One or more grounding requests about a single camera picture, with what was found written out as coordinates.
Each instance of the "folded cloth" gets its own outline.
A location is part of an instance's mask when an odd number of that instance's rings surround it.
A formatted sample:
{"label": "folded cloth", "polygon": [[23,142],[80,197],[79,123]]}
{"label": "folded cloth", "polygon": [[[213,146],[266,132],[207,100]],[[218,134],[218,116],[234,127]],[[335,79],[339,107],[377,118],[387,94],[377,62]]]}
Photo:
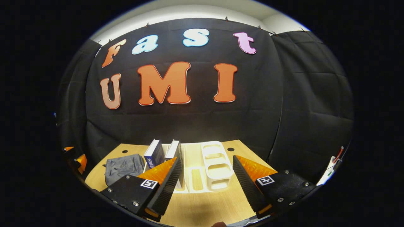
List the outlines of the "folded cloth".
{"label": "folded cloth", "polygon": [[139,154],[108,159],[105,165],[105,183],[110,186],[125,175],[139,176],[145,163]]}

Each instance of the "wooden table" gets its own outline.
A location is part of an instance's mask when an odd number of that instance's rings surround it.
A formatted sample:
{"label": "wooden table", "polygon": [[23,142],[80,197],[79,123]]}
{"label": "wooden table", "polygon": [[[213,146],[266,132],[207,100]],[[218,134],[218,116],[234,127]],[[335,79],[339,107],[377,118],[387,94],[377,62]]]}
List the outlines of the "wooden table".
{"label": "wooden table", "polygon": [[[233,155],[239,155],[273,169],[240,140],[222,142],[222,144],[231,164],[233,164]],[[227,149],[230,147],[234,148],[234,151],[228,151]],[[98,191],[104,190],[107,185],[105,184],[105,167],[102,165],[106,163],[107,159],[136,153],[143,157],[147,148],[148,145],[120,144],[93,168],[85,183]],[[187,149],[185,151],[185,163],[194,160],[194,157],[187,155],[189,152]],[[255,213],[234,174],[228,188],[223,191],[173,193],[160,223],[178,227],[210,227],[216,222],[223,221],[226,224],[231,224],[254,215]]]}

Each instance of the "pink letter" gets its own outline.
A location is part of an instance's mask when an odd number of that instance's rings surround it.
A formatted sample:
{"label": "pink letter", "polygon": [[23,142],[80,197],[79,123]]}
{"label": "pink letter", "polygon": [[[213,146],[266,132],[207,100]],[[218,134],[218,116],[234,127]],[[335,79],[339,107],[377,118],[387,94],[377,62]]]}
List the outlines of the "pink letter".
{"label": "pink letter", "polygon": [[256,53],[255,49],[250,47],[250,42],[254,42],[254,39],[249,37],[247,33],[245,32],[234,33],[233,36],[238,38],[238,45],[240,46],[240,49],[242,51],[251,55]]}

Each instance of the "white holder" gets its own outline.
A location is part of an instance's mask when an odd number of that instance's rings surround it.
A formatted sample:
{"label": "white holder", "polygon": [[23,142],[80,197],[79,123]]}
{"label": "white holder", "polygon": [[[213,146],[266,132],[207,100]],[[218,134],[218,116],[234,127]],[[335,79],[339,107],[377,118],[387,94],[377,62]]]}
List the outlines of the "white holder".
{"label": "white holder", "polygon": [[204,142],[201,143],[201,150],[208,189],[215,191],[227,188],[234,171],[222,143]]}

